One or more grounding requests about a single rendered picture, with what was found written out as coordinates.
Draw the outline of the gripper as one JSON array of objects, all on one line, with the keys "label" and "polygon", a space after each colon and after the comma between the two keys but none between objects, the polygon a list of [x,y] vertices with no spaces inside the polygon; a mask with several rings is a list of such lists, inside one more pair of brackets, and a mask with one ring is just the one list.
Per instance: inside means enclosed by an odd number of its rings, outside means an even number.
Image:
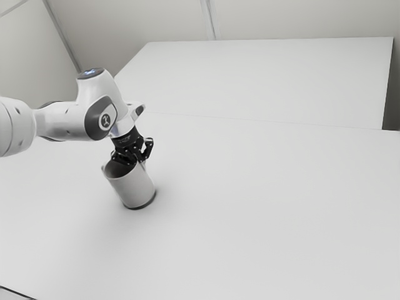
[{"label": "gripper", "polygon": [[[111,160],[125,166],[135,166],[139,161],[145,162],[151,155],[154,139],[143,137],[136,126],[128,133],[111,139],[115,150],[111,153]],[[136,148],[136,155],[127,149]]]}]

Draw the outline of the white cylindrical mug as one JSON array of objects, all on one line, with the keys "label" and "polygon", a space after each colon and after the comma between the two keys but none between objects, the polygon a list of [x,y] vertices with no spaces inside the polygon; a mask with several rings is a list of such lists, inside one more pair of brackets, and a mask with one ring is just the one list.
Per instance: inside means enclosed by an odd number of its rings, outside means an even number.
[{"label": "white cylindrical mug", "polygon": [[126,208],[143,209],[154,201],[156,188],[145,162],[128,166],[110,159],[101,166],[101,170]]}]

